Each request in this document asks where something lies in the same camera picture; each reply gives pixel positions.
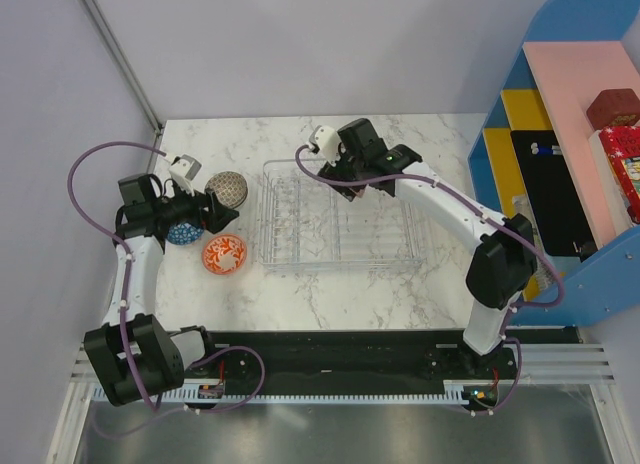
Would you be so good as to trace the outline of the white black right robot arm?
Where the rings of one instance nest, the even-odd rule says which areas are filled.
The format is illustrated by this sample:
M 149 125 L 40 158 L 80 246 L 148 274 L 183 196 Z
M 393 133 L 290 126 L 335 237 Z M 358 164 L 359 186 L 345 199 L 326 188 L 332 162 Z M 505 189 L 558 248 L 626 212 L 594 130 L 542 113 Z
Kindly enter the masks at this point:
M 423 211 L 465 245 L 472 256 L 465 283 L 474 301 L 463 332 L 467 346 L 457 361 L 465 375 L 483 376 L 494 365 L 492 351 L 502 340 L 508 307 L 537 269 L 531 222 L 520 214 L 508 218 L 458 191 L 410 147 L 388 147 L 366 118 L 338 130 L 318 126 L 309 145 L 326 160 L 319 179 L 347 200 L 375 188 Z

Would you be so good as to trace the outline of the orange white floral bowl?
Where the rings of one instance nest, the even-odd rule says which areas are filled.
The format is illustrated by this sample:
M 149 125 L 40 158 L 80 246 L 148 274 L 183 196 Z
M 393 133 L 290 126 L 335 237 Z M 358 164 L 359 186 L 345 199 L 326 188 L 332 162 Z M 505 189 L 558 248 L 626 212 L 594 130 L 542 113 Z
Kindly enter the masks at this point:
M 230 275 L 246 262 L 248 250 L 245 241 L 235 234 L 220 234 L 204 246 L 201 254 L 206 270 L 215 275 Z

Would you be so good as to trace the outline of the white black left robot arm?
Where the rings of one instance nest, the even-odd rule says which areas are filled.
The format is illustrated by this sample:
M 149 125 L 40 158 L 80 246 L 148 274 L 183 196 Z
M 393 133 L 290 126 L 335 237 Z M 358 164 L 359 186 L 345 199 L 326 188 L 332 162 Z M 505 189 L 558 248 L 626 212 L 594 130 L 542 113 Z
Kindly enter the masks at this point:
M 188 368 L 208 377 L 219 353 L 204 327 L 170 333 L 154 315 L 157 275 L 171 227 L 188 223 L 222 231 L 239 213 L 215 193 L 180 188 L 157 194 L 160 181 L 139 174 L 119 181 L 123 199 L 116 213 L 117 273 L 112 302 L 102 324 L 84 336 L 84 349 L 109 402 L 122 406 L 181 387 Z

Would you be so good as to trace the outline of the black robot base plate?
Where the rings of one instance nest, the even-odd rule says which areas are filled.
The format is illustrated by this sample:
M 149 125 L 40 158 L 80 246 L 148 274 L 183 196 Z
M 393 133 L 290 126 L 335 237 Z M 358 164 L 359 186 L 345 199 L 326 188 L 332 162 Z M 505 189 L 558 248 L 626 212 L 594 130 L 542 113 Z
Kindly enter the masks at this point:
M 473 353 L 459 330 L 252 331 L 206 334 L 211 349 L 231 352 L 186 372 L 220 378 L 248 394 L 290 391 L 440 391 L 447 380 L 505 381 L 514 352 Z

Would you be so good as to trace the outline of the red floral pattern bowl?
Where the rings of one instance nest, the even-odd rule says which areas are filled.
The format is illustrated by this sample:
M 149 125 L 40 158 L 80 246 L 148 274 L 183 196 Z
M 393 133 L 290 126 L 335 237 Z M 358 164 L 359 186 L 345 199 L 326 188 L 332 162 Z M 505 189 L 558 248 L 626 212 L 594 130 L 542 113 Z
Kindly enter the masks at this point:
M 367 186 L 351 186 L 346 187 L 344 190 L 345 198 L 352 202 L 356 198 L 362 198 L 366 191 Z

